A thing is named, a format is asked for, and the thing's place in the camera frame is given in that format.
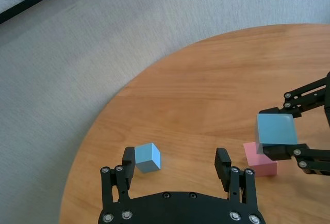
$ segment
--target screw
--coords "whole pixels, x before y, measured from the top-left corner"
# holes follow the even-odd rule
[[[167,198],[170,198],[171,195],[170,195],[170,193],[165,192],[165,193],[163,194],[163,197],[164,197],[165,199],[167,199]]]
[[[103,168],[101,169],[101,171],[104,172],[104,173],[105,173],[105,172],[108,172],[108,171],[109,171],[109,168],[108,168],[108,167],[103,167]]]
[[[249,216],[249,220],[250,220],[253,224],[260,224],[260,223],[261,223],[260,219],[259,219],[257,216],[255,216],[255,215],[250,215],[250,216]]]
[[[284,107],[289,108],[291,104],[289,102],[284,103]]]
[[[284,97],[285,97],[286,99],[290,98],[291,96],[292,96],[292,95],[291,95],[291,93],[289,93],[289,92],[287,92],[287,93],[284,94]]]
[[[113,215],[111,215],[111,214],[106,214],[106,215],[104,215],[103,216],[103,222],[105,222],[105,223],[108,223],[108,222],[111,222],[112,220],[113,220]]]
[[[253,175],[253,171],[251,170],[245,170],[247,174]]]
[[[231,212],[229,213],[229,216],[230,216],[231,219],[233,219],[233,220],[240,220],[240,219],[241,219],[241,216],[240,216],[237,212],[235,212],[235,211],[231,211]]]
[[[133,216],[133,213],[129,210],[126,210],[122,213],[122,218],[125,220],[131,219],[132,216]]]
[[[294,149],[294,150],[293,150],[293,153],[294,153],[295,155],[300,155],[300,154],[301,154],[301,151],[300,151],[299,149]]]
[[[307,166],[307,163],[304,162],[304,161],[300,161],[300,162],[299,162],[299,166],[300,166],[301,168],[305,168],[305,167]]]
[[[189,193],[189,197],[192,199],[195,199],[195,198],[197,198],[197,195],[196,195],[196,193],[191,192],[191,193]]]

